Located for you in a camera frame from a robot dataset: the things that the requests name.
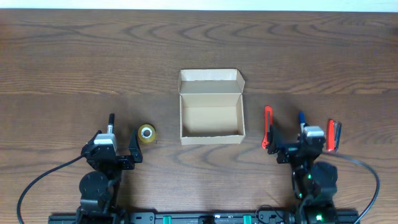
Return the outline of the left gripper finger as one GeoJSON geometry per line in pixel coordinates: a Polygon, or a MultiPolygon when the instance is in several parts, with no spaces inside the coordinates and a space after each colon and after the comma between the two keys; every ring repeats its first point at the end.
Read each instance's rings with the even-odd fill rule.
{"type": "Polygon", "coordinates": [[[97,130],[97,132],[94,134],[94,136],[88,141],[88,144],[94,144],[94,141],[97,137],[97,135],[102,134],[102,130],[97,130]]]}
{"type": "Polygon", "coordinates": [[[131,156],[133,157],[133,160],[135,163],[142,163],[143,161],[143,156],[141,149],[139,147],[138,143],[138,136],[137,136],[137,130],[134,129],[131,134],[130,142],[128,145],[128,149],[131,153],[131,156]]]}

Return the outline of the blue whiteboard marker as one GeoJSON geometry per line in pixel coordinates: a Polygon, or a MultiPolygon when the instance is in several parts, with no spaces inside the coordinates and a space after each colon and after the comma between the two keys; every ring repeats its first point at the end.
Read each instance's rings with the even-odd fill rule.
{"type": "Polygon", "coordinates": [[[305,120],[304,112],[303,112],[303,111],[300,111],[299,114],[298,114],[298,116],[299,116],[300,130],[301,130],[301,132],[303,132],[304,127],[305,127],[305,125],[306,125],[306,120],[305,120]]]}

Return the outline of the red stapler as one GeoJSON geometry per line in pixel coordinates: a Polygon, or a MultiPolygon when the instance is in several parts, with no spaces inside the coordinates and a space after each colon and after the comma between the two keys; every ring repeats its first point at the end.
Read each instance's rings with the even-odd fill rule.
{"type": "Polygon", "coordinates": [[[336,152],[340,144],[342,124],[332,119],[328,120],[326,129],[326,149],[328,152],[336,152]]]}

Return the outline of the red utility knife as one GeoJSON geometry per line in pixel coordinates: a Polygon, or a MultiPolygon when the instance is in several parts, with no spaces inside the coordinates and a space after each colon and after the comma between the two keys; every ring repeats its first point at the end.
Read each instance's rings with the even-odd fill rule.
{"type": "Polygon", "coordinates": [[[262,140],[261,146],[263,149],[267,149],[269,146],[271,137],[270,137],[270,127],[273,124],[273,110],[272,107],[267,105],[264,107],[264,138],[262,140]]]}

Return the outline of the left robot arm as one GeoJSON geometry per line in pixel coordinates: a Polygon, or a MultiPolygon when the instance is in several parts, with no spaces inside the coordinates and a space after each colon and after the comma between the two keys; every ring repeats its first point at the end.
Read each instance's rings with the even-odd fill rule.
{"type": "Polygon", "coordinates": [[[103,134],[100,130],[82,148],[81,155],[94,169],[87,173],[79,184],[80,207],[77,223],[129,223],[128,212],[117,206],[122,172],[133,170],[143,160],[134,130],[128,145],[129,155],[116,153],[116,136],[103,134]]]}

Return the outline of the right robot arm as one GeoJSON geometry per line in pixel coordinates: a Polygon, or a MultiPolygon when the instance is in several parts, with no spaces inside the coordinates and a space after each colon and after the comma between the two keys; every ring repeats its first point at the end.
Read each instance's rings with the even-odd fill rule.
{"type": "Polygon", "coordinates": [[[292,169],[292,188],[300,202],[284,214],[284,223],[337,223],[333,204],[336,194],[337,168],[316,162],[326,138],[318,126],[305,126],[296,142],[285,143],[272,124],[267,133],[268,154],[277,154],[277,163],[292,169]]]}

